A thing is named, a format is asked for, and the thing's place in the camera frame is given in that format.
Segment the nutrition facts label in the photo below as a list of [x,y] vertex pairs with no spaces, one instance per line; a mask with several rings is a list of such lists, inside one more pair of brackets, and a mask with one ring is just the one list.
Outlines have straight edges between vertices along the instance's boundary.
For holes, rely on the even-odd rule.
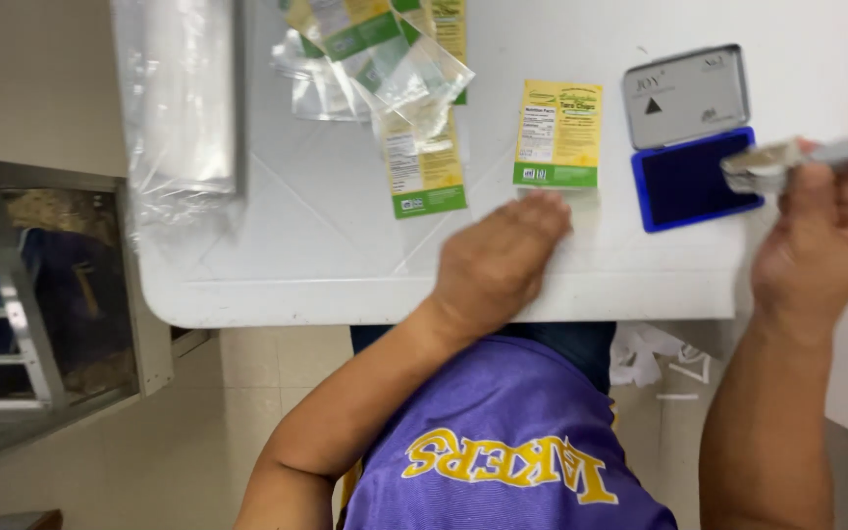
[[519,159],[526,162],[551,162],[557,113],[554,106],[525,107]]
[[391,173],[391,193],[399,195],[424,187],[421,167],[412,133],[396,134],[384,141],[388,151],[388,170]]

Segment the metal ladder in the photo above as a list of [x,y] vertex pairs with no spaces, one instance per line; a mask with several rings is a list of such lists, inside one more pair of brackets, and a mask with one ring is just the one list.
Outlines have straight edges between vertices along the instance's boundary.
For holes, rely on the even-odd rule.
[[23,365],[35,393],[34,399],[0,399],[0,414],[7,413],[10,420],[16,415],[31,419],[67,408],[64,383],[1,191],[0,295],[0,318],[8,319],[19,350],[18,354],[0,355],[0,365]]

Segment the tile floor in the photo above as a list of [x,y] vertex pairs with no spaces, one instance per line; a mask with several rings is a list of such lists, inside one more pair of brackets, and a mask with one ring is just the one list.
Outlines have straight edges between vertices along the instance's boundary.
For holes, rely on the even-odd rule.
[[[345,326],[228,329],[218,341],[179,358],[159,393],[0,454],[0,513],[59,507],[72,530],[229,528],[271,430],[351,347]],[[713,383],[720,373],[716,361]],[[713,389],[666,371],[653,387],[613,392],[630,466],[681,528],[698,527]],[[657,401],[664,392],[700,398]]]

